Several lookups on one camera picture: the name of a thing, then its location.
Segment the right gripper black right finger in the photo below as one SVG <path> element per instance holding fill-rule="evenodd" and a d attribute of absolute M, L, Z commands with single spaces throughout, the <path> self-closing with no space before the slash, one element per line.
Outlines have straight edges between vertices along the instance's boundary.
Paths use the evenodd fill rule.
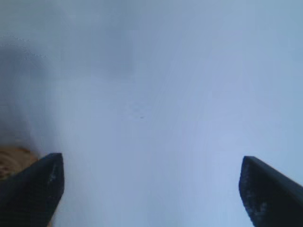
<path fill-rule="evenodd" d="M 303 187 L 254 156 L 243 157 L 239 193 L 253 226 L 303 225 Z"/>

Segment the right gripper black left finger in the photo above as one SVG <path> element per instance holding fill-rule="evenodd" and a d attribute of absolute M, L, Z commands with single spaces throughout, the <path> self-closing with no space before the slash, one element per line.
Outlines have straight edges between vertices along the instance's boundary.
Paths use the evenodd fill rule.
<path fill-rule="evenodd" d="M 64 193 L 62 153 L 50 153 L 0 184 L 2 227 L 46 227 Z"/>

